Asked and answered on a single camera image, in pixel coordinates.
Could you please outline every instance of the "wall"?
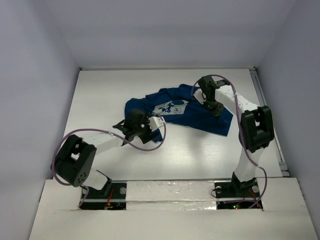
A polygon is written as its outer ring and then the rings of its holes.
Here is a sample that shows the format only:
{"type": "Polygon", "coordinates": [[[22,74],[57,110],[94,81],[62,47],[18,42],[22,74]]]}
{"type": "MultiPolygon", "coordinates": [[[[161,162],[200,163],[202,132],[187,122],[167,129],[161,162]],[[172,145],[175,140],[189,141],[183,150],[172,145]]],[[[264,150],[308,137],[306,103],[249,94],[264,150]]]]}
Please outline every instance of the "wall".
{"type": "Polygon", "coordinates": [[[43,0],[0,1],[0,239],[28,239],[78,67],[43,0]]]}
{"type": "Polygon", "coordinates": [[[295,0],[46,0],[81,67],[252,67],[295,0]]]}
{"type": "Polygon", "coordinates": [[[320,1],[298,0],[258,73],[292,176],[320,237],[320,1]]]}

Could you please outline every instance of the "white printed graphic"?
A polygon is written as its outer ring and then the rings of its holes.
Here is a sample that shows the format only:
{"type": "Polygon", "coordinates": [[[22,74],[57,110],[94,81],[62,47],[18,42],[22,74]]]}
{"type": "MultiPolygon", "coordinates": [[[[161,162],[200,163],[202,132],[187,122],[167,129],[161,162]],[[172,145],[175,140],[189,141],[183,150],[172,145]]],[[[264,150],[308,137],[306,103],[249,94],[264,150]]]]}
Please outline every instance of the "white printed graphic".
{"type": "Polygon", "coordinates": [[[184,114],[188,101],[172,100],[154,107],[153,113],[160,115],[184,114]]]}

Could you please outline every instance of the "cloth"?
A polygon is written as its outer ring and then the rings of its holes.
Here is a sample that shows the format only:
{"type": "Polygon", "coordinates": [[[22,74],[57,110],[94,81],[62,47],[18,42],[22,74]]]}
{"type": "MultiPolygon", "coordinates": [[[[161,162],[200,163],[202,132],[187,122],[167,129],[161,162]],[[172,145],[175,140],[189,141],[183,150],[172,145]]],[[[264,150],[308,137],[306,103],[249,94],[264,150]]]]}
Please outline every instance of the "cloth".
{"type": "MultiPolygon", "coordinates": [[[[127,117],[132,109],[140,109],[160,114],[167,123],[227,136],[232,113],[224,108],[219,117],[214,116],[192,98],[191,89],[192,86],[181,84],[179,87],[161,88],[159,92],[146,95],[142,99],[132,98],[125,104],[124,116],[127,117]]],[[[155,139],[155,142],[161,140],[160,137],[155,139]]]]}

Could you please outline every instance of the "navy blue shirt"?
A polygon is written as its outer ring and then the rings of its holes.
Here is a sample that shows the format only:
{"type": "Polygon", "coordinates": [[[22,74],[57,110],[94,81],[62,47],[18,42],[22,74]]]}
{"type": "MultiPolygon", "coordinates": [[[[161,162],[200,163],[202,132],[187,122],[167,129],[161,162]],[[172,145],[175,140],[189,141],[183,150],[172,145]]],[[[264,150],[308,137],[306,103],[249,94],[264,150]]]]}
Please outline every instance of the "navy blue shirt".
{"type": "Polygon", "coordinates": [[[160,114],[167,123],[188,126],[213,134],[227,136],[232,120],[232,113],[226,108],[219,117],[202,108],[191,96],[192,86],[181,84],[179,87],[161,88],[159,92],[146,95],[145,98],[132,98],[125,104],[124,116],[132,109],[160,114]]]}

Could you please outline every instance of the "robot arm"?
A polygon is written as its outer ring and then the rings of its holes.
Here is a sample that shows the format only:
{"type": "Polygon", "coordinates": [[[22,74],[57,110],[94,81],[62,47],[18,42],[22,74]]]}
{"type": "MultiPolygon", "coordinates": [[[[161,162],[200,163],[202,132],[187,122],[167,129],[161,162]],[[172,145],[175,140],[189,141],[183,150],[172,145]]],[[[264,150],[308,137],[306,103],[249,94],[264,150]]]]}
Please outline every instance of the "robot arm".
{"type": "MultiPolygon", "coordinates": [[[[214,81],[212,76],[204,76],[199,81],[200,88],[194,93],[194,97],[205,109],[215,116],[220,116],[224,107],[233,114],[237,114],[235,95],[230,83],[226,80],[214,81]]],[[[267,106],[257,106],[243,96],[237,94],[238,111],[244,144],[237,168],[232,175],[233,190],[239,193],[253,186],[257,166],[253,165],[246,153],[258,165],[264,148],[275,137],[272,113],[267,106]]]]}
{"type": "Polygon", "coordinates": [[[84,138],[71,135],[56,155],[55,172],[74,187],[85,185],[106,195],[110,190],[111,179],[91,169],[95,156],[111,148],[124,146],[136,136],[145,144],[160,135],[160,131],[156,130],[164,124],[163,118],[134,109],[111,131],[94,133],[84,138]]]}

